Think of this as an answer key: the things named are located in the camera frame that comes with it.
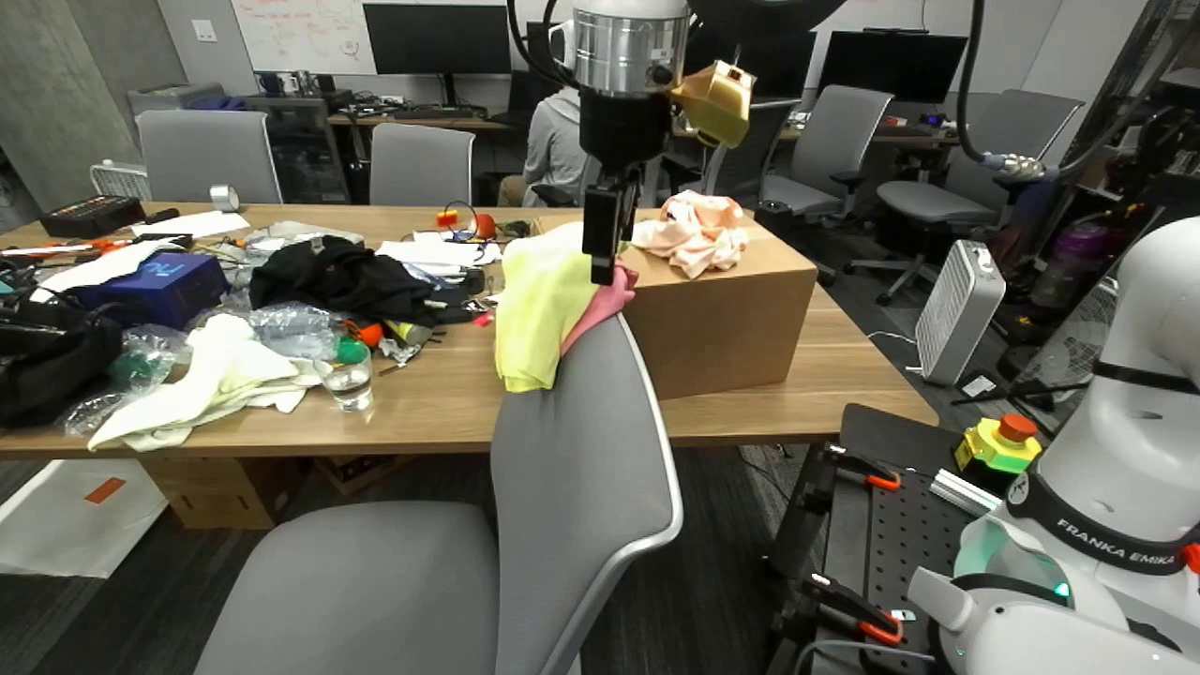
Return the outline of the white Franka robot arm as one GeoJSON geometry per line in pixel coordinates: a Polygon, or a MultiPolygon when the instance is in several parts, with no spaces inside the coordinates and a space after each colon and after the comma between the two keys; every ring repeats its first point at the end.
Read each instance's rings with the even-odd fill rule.
{"type": "Polygon", "coordinates": [[[1200,675],[1200,219],[1145,231],[1077,412],[909,600],[953,675],[1200,675]]]}

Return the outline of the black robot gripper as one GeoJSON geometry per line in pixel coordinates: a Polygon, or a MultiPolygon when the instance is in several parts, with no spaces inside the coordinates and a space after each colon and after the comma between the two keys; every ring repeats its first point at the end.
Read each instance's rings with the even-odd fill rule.
{"type": "MultiPolygon", "coordinates": [[[[663,92],[654,97],[609,97],[595,89],[582,92],[582,146],[603,169],[643,165],[659,154],[672,124],[672,106],[663,92]]],[[[659,169],[643,165],[622,194],[622,237],[633,237],[643,209],[659,204],[659,169]]],[[[594,259],[594,282],[609,286],[614,277],[614,194],[609,189],[584,190],[584,254],[594,259]]]]}

